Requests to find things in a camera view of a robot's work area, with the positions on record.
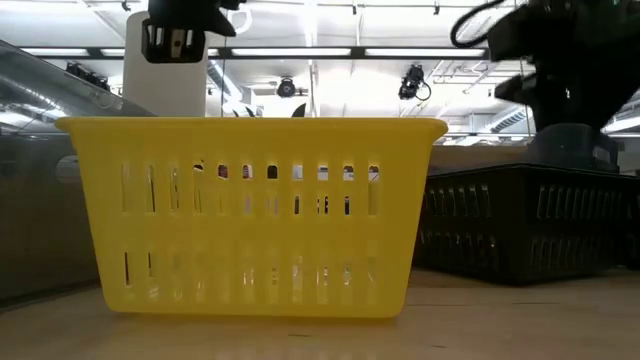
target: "yellow plastic basket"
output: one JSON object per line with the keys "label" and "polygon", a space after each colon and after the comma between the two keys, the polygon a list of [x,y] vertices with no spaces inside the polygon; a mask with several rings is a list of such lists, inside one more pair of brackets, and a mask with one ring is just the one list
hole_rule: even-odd
{"label": "yellow plastic basket", "polygon": [[65,118],[114,311],[391,317],[435,119]]}

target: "crate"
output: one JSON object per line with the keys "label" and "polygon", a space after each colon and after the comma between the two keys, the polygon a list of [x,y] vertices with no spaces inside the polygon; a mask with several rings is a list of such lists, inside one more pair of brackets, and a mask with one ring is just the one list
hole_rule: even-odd
{"label": "crate", "polygon": [[414,262],[507,284],[596,274],[637,232],[639,193],[637,178],[528,164],[430,176]]}
{"label": "crate", "polygon": [[112,310],[391,317],[439,120],[67,118]]}

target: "ceiling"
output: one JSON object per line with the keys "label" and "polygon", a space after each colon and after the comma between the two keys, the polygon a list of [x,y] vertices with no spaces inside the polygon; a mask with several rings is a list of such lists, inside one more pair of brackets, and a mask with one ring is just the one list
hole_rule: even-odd
{"label": "ceiling", "polygon": [[[517,1],[482,12],[463,28],[463,37],[486,31],[512,10]],[[123,47],[126,21],[121,1],[8,0],[0,1],[0,39],[29,47]],[[129,1],[134,12],[140,1]],[[354,15],[353,4],[357,4]],[[211,47],[394,46],[451,47],[453,23],[484,0],[249,0],[232,22],[242,30],[236,38],[212,35]],[[439,4],[436,14],[435,4]],[[250,24],[246,13],[250,13]],[[309,31],[314,36],[309,44]],[[65,60],[49,60],[65,67]],[[122,83],[122,60],[74,60]],[[496,84],[533,67],[518,61],[491,64],[486,60],[316,60],[316,103],[321,116],[432,116],[449,121],[452,132],[485,132],[496,115],[517,109],[493,98]],[[401,101],[398,88],[411,64],[428,74],[432,96],[423,103]],[[273,84],[292,77],[297,87],[311,86],[307,60],[225,60],[225,71],[239,85],[255,89],[255,105],[291,107],[274,96]],[[228,116],[219,95],[209,96],[207,113]],[[521,121],[504,132],[527,133],[533,122]]]}

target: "table surface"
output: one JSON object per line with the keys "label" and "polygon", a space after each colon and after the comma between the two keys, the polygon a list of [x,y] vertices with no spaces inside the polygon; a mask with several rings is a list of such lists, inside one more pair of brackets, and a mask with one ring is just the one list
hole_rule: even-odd
{"label": "table surface", "polygon": [[640,273],[508,288],[412,273],[393,320],[150,316],[100,289],[0,313],[2,359],[640,359]]}

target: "black plastic crate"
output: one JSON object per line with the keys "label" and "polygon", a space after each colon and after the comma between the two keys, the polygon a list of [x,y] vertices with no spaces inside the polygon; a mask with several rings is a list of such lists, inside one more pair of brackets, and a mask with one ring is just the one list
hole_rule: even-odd
{"label": "black plastic crate", "polygon": [[638,178],[541,165],[433,175],[414,263],[508,284],[595,274],[640,245],[638,194]]}

